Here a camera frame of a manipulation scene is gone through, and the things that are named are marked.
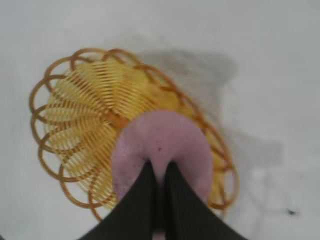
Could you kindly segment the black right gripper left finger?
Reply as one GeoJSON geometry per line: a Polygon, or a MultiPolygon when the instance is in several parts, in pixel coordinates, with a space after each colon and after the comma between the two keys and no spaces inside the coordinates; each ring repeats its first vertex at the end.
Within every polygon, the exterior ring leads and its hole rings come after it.
{"type": "Polygon", "coordinates": [[[81,239],[151,240],[156,191],[155,175],[152,164],[148,161],[111,213],[81,239]]]}

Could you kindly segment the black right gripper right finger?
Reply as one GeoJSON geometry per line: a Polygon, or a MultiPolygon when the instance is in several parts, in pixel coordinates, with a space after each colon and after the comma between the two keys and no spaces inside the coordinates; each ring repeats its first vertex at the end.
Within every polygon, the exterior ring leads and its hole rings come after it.
{"type": "Polygon", "coordinates": [[[167,240],[243,240],[217,217],[171,162],[164,179],[165,238],[167,240]]]}

